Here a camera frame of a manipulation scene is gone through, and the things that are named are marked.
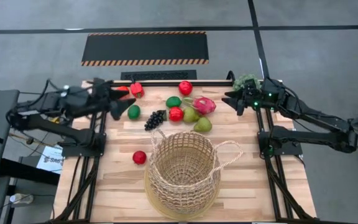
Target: dragon fruit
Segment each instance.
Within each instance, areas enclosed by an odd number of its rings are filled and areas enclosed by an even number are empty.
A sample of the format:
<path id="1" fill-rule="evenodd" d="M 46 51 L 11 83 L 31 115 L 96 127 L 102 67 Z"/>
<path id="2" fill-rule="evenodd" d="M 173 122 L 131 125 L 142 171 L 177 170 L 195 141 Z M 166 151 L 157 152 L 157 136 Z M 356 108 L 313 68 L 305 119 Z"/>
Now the dragon fruit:
<path id="1" fill-rule="evenodd" d="M 203 96 L 197 98 L 185 97 L 183 102 L 194 108 L 202 115 L 209 114 L 216 108 L 215 102 L 213 100 Z"/>

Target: wicker basket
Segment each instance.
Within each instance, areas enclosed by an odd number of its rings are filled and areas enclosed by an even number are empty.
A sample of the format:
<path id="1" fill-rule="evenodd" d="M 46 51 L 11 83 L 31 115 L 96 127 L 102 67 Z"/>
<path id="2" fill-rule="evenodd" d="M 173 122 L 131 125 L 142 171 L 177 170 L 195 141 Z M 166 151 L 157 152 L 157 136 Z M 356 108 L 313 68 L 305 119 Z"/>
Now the wicker basket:
<path id="1" fill-rule="evenodd" d="M 163 139 L 156 143 L 155 132 Z M 219 165 L 216 149 L 235 144 L 239 155 Z M 152 132 L 153 153 L 145 172 L 145 189 L 151 204 L 161 214 L 176 220 L 201 215 L 214 202 L 219 192 L 220 170 L 238 160 L 242 150 L 234 141 L 214 147 L 209 139 L 195 132 L 182 132 L 166 137 Z"/>

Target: basket handle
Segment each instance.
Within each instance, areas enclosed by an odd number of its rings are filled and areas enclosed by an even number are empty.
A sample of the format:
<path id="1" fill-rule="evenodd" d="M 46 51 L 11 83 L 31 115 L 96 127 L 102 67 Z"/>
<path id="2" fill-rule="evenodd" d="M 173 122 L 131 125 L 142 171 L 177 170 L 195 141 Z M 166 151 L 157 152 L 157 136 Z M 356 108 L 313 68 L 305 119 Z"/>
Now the basket handle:
<path id="1" fill-rule="evenodd" d="M 225 144 L 234 144 L 234 145 L 236 145 L 237 148 L 240 150 L 240 153 L 238 154 L 238 156 L 236 156 L 236 157 L 235 157 L 234 159 L 232 159 L 231 161 L 226 162 L 226 163 L 224 163 L 224 164 L 222 164 L 222 165 L 220 165 L 220 166 L 215 167 L 214 169 L 212 169 L 211 172 L 209 173 L 209 175 L 211 176 L 211 178 L 212 178 L 214 172 L 216 172 L 216 171 L 218 171 L 218 170 L 221 170 L 223 167 L 225 167 L 225 166 L 227 166 L 227 165 L 229 165 L 229 164 L 232 164 L 233 162 L 236 162 L 238 159 L 240 159 L 240 157 L 241 157 L 242 154 L 244 153 L 244 152 L 242 151 L 240 145 L 239 145 L 237 142 L 233 141 L 233 140 L 224 141 L 224 142 L 222 142 L 221 144 L 218 144 L 217 146 L 215 146 L 214 151 L 217 152 L 217 149 L 218 149 L 219 147 L 225 145 Z"/>
<path id="2" fill-rule="evenodd" d="M 158 143 L 157 143 L 157 139 L 155 138 L 155 132 L 156 131 L 158 131 L 160 134 L 161 134 L 161 136 L 162 136 L 162 138 L 163 139 L 165 139 L 166 137 L 165 137 L 165 134 L 161 131 L 161 129 L 159 129 L 159 128 L 155 128 L 155 129 L 153 129 L 153 131 L 152 131 L 152 146 L 153 146 L 153 153 L 155 153 L 156 151 L 157 151 L 157 145 L 158 145 Z"/>

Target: yellow and black striped border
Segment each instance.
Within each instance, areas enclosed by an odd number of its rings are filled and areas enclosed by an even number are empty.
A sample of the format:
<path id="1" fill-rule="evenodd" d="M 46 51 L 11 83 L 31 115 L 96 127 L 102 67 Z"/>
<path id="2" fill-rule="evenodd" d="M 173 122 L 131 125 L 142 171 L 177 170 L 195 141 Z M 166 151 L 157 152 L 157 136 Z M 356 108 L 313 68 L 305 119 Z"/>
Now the yellow and black striped border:
<path id="1" fill-rule="evenodd" d="M 158 59 L 158 60 L 92 60 L 81 62 L 82 66 L 135 66 L 135 65 L 206 65 L 206 59 Z"/>
<path id="2" fill-rule="evenodd" d="M 112 32 L 112 33 L 94 33 L 91 35 L 143 35 L 143 34 L 206 34 L 205 31 L 162 31 L 162 32 Z"/>

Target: concrete floor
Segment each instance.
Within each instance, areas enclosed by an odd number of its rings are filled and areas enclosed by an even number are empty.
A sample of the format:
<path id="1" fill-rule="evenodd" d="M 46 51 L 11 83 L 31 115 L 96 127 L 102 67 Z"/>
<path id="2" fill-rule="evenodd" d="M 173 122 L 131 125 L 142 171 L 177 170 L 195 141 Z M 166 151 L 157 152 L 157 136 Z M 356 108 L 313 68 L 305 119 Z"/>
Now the concrete floor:
<path id="1" fill-rule="evenodd" d="M 254 2 L 260 26 L 358 25 L 358 1 Z M 251 25 L 243 0 L 0 0 L 0 30 Z M 357 116 L 358 30 L 280 30 L 261 35 L 272 78 L 284 80 L 313 108 L 342 118 Z M 121 72 L 143 70 L 197 69 L 199 79 L 222 79 L 228 70 L 262 77 L 253 31 L 208 32 L 210 63 L 197 66 L 81 67 L 86 36 L 0 34 L 0 90 L 40 91 L 47 78 L 75 85 L 93 77 L 118 79 Z M 358 151 L 343 154 L 323 146 L 302 147 L 319 218 L 358 223 Z M 4 157 L 17 160 L 30 153 L 9 141 Z M 43 222 L 50 211 L 46 204 L 17 208 L 13 223 Z"/>

